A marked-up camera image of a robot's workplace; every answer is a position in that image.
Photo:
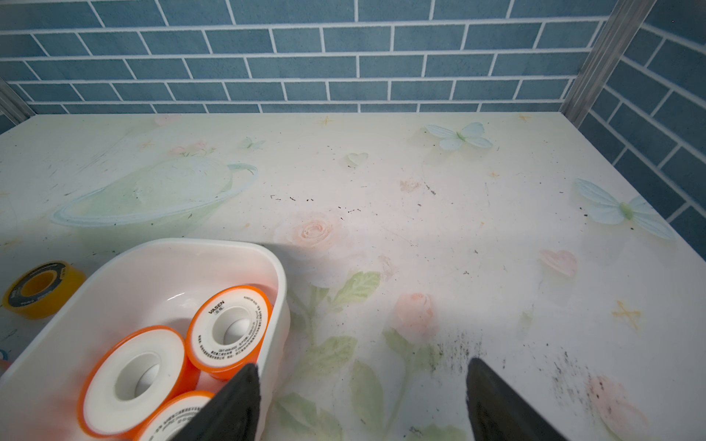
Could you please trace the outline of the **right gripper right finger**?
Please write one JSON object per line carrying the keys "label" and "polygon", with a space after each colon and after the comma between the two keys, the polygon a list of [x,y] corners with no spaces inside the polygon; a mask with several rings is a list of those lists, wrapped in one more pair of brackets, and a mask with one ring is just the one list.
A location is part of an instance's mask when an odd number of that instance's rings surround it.
{"label": "right gripper right finger", "polygon": [[481,358],[470,360],[466,385],[475,440],[566,441]]}

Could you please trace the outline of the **orange sealing tape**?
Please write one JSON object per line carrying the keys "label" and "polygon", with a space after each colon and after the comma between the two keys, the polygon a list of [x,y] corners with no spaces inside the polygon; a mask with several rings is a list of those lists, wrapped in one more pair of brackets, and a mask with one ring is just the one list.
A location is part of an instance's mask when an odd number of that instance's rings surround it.
{"label": "orange sealing tape", "polygon": [[190,391],[166,402],[145,422],[134,440],[172,440],[213,397],[209,391]]}
{"label": "orange sealing tape", "polygon": [[271,316],[270,300],[258,288],[236,286],[215,294],[189,325],[190,362],[217,380],[230,380],[257,362]]}
{"label": "orange sealing tape", "polygon": [[112,347],[88,375],[77,404],[79,426],[90,437],[130,439],[163,404],[193,391],[199,378],[177,331],[143,328]]}

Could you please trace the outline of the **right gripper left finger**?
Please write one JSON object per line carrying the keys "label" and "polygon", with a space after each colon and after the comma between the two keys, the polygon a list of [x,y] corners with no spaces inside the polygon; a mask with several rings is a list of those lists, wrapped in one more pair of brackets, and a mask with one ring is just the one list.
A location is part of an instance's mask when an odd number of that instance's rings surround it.
{"label": "right gripper left finger", "polygon": [[176,433],[176,441],[254,441],[261,410],[258,368],[247,364]]}

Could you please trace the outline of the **yellow black tape roll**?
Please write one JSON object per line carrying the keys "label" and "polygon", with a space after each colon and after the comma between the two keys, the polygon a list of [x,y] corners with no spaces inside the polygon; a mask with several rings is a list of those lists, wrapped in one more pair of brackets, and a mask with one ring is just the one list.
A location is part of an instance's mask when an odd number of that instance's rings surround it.
{"label": "yellow black tape roll", "polygon": [[53,261],[29,270],[3,297],[3,307],[30,320],[56,314],[85,283],[86,275],[64,261]]}

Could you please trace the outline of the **white storage box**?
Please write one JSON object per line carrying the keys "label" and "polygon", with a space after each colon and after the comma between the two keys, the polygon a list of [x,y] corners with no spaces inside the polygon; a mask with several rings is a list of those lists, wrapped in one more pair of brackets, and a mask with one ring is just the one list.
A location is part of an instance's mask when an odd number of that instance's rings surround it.
{"label": "white storage box", "polygon": [[81,387],[121,339],[149,325],[184,334],[217,292],[252,285],[273,303],[257,360],[262,435],[290,330],[287,278],[277,255],[260,244],[161,239],[141,244],[99,268],[35,338],[26,339],[1,378],[4,440],[86,440],[77,421]]}

